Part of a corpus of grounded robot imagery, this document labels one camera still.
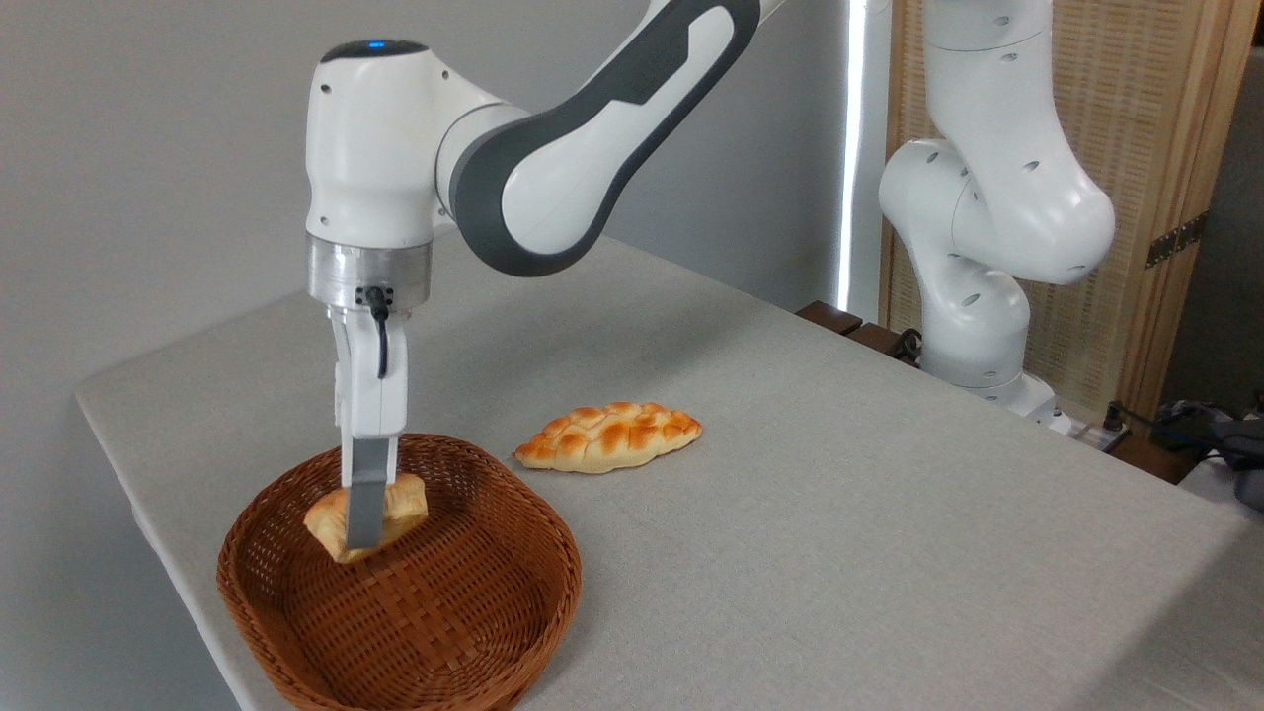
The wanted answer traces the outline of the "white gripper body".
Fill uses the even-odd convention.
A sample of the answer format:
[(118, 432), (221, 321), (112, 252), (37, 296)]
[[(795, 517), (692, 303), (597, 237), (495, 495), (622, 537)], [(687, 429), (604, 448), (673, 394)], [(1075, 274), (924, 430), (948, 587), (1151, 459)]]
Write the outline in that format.
[[(403, 323), (378, 321), (364, 310), (329, 309), (336, 344), (336, 424), (343, 439), (388, 439), (404, 431), (408, 410), (408, 350)], [(386, 352), (386, 374), (380, 376)]]

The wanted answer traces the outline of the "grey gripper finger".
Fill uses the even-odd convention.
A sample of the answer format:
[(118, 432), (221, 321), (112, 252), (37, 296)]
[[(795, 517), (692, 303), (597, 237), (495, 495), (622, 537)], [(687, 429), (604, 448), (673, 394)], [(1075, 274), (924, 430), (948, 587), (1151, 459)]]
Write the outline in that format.
[(399, 436), (343, 439), (343, 487), (348, 490), (345, 539), (351, 550), (383, 543), (386, 490), (396, 482)]

